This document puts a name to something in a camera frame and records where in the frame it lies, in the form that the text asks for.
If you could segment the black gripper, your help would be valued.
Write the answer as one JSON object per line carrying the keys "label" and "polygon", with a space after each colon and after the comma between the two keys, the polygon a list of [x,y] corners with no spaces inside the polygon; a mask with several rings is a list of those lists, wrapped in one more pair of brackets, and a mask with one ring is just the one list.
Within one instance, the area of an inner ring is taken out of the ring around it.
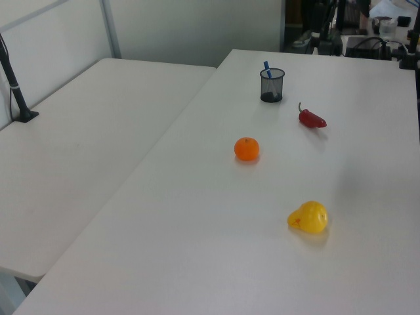
{"label": "black gripper", "polygon": [[312,32],[312,38],[311,38],[311,54],[314,54],[314,51],[316,49],[316,54],[320,54],[320,36],[322,32],[324,24],[324,4],[322,3],[316,3],[314,5],[313,11],[312,11],[312,18],[311,18],[311,32]]}

